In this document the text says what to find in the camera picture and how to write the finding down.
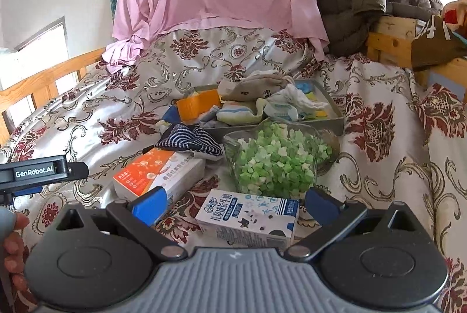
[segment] orange box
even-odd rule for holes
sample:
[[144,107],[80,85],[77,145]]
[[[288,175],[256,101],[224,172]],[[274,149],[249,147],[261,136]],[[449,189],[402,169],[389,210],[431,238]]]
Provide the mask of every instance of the orange box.
[[178,114],[182,122],[194,120],[209,111],[214,105],[221,106],[217,89],[198,92],[197,95],[177,101]]
[[161,186],[172,205],[203,178],[204,168],[205,160],[191,153],[153,148],[116,173],[114,187],[118,197],[133,201]]

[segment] medicine box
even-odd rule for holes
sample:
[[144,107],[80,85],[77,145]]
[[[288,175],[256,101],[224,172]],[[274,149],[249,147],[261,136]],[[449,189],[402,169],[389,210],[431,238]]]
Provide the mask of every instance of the medicine box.
[[133,201],[156,186],[165,189],[168,206],[203,178],[205,160],[191,153],[153,148],[114,176],[115,191],[121,199]]
[[284,251],[293,241],[298,201],[212,189],[196,221],[206,235]]

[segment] human hand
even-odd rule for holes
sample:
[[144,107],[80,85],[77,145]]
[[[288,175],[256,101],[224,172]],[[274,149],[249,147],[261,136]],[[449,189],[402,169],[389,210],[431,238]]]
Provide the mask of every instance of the human hand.
[[[24,229],[29,224],[29,218],[22,213],[16,213],[15,230]],[[3,247],[8,253],[5,257],[5,268],[12,274],[13,285],[18,291],[27,289],[26,279],[24,278],[24,242],[20,235],[13,231],[3,242]]]

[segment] red object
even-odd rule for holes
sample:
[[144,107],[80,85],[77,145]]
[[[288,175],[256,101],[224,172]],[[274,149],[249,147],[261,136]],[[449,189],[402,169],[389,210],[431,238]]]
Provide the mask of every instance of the red object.
[[447,11],[444,14],[444,22],[446,23],[458,23],[457,22],[457,9],[453,11]]

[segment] floral bedsheet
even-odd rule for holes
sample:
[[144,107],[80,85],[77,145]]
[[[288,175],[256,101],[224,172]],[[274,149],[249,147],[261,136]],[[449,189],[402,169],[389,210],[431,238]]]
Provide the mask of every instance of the floral bedsheet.
[[[155,41],[139,64],[109,75],[99,62],[71,91],[35,111],[0,150],[0,162],[65,154],[84,161],[89,178],[52,184],[17,198],[13,209],[30,218],[23,230],[27,252],[67,202],[104,207],[116,199],[111,178],[158,137],[155,124],[166,106],[193,85],[238,80],[254,70],[277,69],[313,77],[346,117],[341,153],[318,185],[333,197],[372,208],[393,200],[409,204],[433,236],[449,268],[438,303],[467,312],[467,120],[464,106],[440,85],[423,92],[411,71],[370,62],[356,54],[318,63],[308,43],[269,29],[179,30]],[[155,230],[191,250],[233,246],[203,236],[194,217],[213,188],[233,190],[225,164],[209,164],[205,178],[187,192]],[[297,237],[319,226],[301,212]],[[30,293],[17,294],[17,311],[32,310]]]

